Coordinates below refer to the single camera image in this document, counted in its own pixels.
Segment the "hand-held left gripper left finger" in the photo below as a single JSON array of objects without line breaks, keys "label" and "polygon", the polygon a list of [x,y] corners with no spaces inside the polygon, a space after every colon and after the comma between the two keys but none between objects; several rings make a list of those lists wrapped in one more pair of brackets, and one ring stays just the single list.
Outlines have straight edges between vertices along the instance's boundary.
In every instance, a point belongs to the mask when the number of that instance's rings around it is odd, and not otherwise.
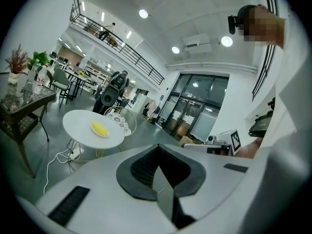
[{"label": "hand-held left gripper left finger", "polygon": [[36,203],[48,215],[76,186],[90,191],[66,228],[77,234],[171,234],[176,226],[155,201],[135,199],[116,179],[116,170],[124,160],[139,154],[147,146],[94,159],[50,188]]}]

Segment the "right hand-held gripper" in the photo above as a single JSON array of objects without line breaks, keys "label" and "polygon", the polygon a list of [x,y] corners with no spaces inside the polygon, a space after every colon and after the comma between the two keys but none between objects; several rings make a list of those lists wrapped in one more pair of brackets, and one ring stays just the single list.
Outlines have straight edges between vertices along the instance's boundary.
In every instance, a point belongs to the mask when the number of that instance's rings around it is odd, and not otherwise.
[{"label": "right hand-held gripper", "polygon": [[[234,156],[241,148],[241,143],[237,130],[228,130],[217,135],[210,135],[208,136],[206,144],[215,147],[220,147],[221,149],[227,149],[229,156]],[[206,153],[207,145],[187,143],[183,145],[183,148],[201,153]]]}]

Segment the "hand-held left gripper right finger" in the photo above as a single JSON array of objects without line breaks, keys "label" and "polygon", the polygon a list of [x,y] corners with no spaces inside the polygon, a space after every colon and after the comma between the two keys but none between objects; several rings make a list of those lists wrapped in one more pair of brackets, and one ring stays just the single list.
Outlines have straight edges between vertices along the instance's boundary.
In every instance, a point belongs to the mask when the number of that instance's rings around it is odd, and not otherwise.
[{"label": "hand-held left gripper right finger", "polygon": [[173,215],[199,220],[238,186],[252,160],[204,154],[174,145],[158,145],[160,168],[174,191]]}]

